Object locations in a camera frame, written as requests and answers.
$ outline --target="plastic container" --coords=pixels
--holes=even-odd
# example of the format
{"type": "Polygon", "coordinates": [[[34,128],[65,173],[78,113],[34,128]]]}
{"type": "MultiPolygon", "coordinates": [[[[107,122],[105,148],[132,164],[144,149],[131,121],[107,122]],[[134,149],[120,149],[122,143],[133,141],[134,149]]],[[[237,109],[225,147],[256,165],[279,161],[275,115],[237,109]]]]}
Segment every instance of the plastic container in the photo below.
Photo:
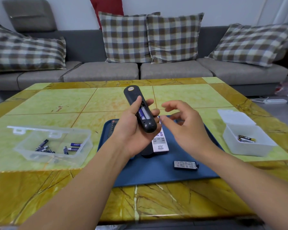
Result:
{"type": "Polygon", "coordinates": [[[32,131],[23,141],[14,148],[30,161],[55,163],[69,168],[80,167],[91,151],[93,144],[90,139],[91,131],[50,127],[50,126],[7,126],[13,128],[13,134],[24,135],[26,131],[32,131]],[[37,152],[36,148],[45,140],[46,145],[55,153],[37,152]],[[71,143],[82,143],[78,151],[69,151],[69,155],[64,154],[64,147],[71,147],[71,143]]]}
{"type": "Polygon", "coordinates": [[[226,128],[223,138],[233,154],[267,156],[277,144],[243,112],[218,110],[226,128]],[[238,135],[255,138],[255,143],[240,142],[238,135]]]}

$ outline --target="sofa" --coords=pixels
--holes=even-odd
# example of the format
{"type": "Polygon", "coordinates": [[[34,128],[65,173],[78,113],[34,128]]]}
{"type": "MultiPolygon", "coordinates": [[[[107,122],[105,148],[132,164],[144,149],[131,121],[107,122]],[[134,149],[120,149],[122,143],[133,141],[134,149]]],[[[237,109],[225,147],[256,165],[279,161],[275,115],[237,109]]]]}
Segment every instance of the sofa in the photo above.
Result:
{"type": "MultiPolygon", "coordinates": [[[[209,55],[227,31],[228,26],[201,27],[198,58],[165,64],[106,63],[101,30],[73,30],[26,33],[36,38],[66,40],[66,70],[0,73],[0,91],[20,91],[35,83],[110,81],[186,77],[218,77],[245,96],[265,96],[274,93],[288,69],[215,61],[209,55]]],[[[276,60],[284,56],[281,51],[276,60]]]]}

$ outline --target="hand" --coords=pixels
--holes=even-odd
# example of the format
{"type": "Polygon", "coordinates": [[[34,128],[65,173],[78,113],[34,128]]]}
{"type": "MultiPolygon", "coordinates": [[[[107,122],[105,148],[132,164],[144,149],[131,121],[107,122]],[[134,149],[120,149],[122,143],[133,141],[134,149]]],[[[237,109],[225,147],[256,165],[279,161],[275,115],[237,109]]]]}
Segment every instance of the hand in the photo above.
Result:
{"type": "MultiPolygon", "coordinates": [[[[123,147],[123,152],[131,158],[141,152],[146,146],[151,143],[154,137],[161,131],[161,124],[159,123],[158,115],[159,109],[151,110],[154,119],[157,123],[157,130],[153,133],[146,133],[142,127],[139,126],[137,117],[135,114],[139,111],[142,103],[141,96],[138,96],[137,100],[126,110],[118,123],[116,124],[113,134],[110,137],[116,144],[123,147]]],[[[146,103],[150,106],[154,103],[153,99],[146,100],[146,103]]]]}
{"type": "Polygon", "coordinates": [[[166,112],[177,109],[180,111],[171,115],[170,118],[163,115],[160,116],[160,119],[172,132],[176,142],[187,153],[196,157],[201,152],[205,152],[206,149],[215,146],[206,132],[200,114],[187,103],[174,100],[163,103],[162,107],[165,108],[166,112]]]}

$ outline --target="forearm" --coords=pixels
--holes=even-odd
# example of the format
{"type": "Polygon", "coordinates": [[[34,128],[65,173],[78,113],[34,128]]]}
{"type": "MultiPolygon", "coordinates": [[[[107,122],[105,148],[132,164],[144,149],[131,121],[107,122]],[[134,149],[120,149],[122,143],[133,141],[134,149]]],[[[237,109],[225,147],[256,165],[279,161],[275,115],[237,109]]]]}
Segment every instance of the forearm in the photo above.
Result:
{"type": "Polygon", "coordinates": [[[288,183],[220,149],[199,158],[273,229],[288,229],[288,183]]]}
{"type": "Polygon", "coordinates": [[[20,229],[94,229],[128,159],[107,141],[87,166],[20,229]]]}

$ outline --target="person's left arm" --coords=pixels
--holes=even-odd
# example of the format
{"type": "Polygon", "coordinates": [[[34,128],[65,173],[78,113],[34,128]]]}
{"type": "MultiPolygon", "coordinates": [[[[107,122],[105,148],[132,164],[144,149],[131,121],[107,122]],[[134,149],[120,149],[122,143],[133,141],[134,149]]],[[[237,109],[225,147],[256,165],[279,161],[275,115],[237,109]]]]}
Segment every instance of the person's left arm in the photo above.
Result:
{"type": "Polygon", "coordinates": [[[29,217],[19,230],[27,229],[94,229],[104,210],[114,182],[128,160],[141,152],[160,132],[157,122],[154,133],[145,133],[138,125],[135,114],[142,98],[125,111],[115,126],[112,136],[103,144],[84,169],[52,200],[29,217]]]}

